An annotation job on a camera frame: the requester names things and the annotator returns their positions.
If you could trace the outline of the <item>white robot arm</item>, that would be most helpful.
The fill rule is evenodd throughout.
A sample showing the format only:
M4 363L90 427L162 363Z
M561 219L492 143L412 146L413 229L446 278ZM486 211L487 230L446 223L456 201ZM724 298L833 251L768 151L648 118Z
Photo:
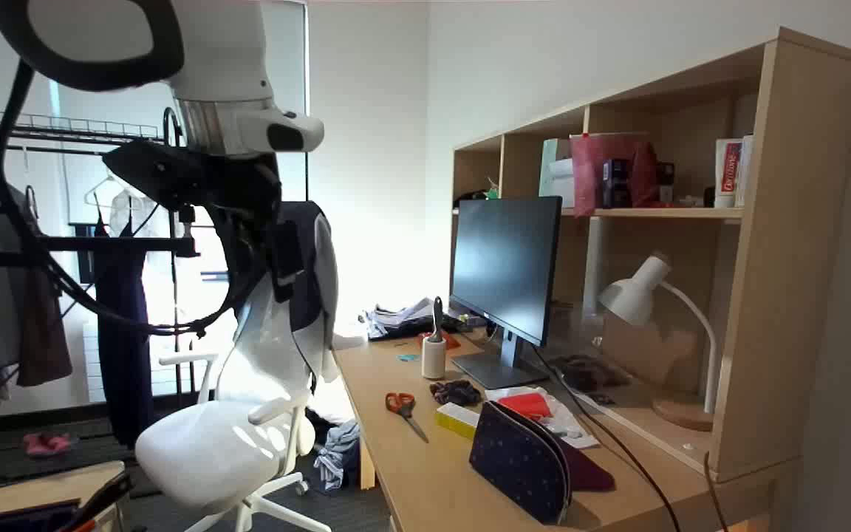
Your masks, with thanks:
M314 151L320 118L283 109L270 81L280 0L0 0L0 37L28 72L79 91L162 83L184 149L128 143L105 162L177 211L263 226L274 217L279 155Z

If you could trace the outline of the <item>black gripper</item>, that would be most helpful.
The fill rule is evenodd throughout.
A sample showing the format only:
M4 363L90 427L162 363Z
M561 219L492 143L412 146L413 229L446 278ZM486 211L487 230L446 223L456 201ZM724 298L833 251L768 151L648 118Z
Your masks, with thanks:
M162 205L187 205L263 226L274 217L280 185L270 158L211 158L189 149L128 143L105 158L106 170Z

